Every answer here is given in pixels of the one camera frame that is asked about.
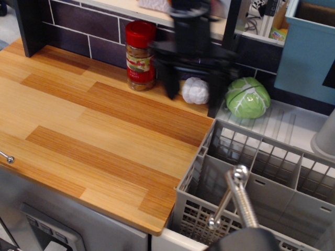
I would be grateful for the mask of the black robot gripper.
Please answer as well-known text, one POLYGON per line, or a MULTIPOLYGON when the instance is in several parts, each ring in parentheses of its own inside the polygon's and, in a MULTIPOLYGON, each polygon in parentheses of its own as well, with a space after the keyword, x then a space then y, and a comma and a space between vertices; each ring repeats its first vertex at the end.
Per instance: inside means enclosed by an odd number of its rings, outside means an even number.
POLYGON ((180 71, 209 75, 209 109, 221 105, 228 76, 236 76, 236 54, 232 44, 240 11, 239 1, 230 1, 228 17, 221 45, 213 44, 211 26, 213 17, 210 1, 172 1, 169 15, 173 19, 174 39, 151 44, 154 66, 167 96, 173 100, 180 90, 180 71))

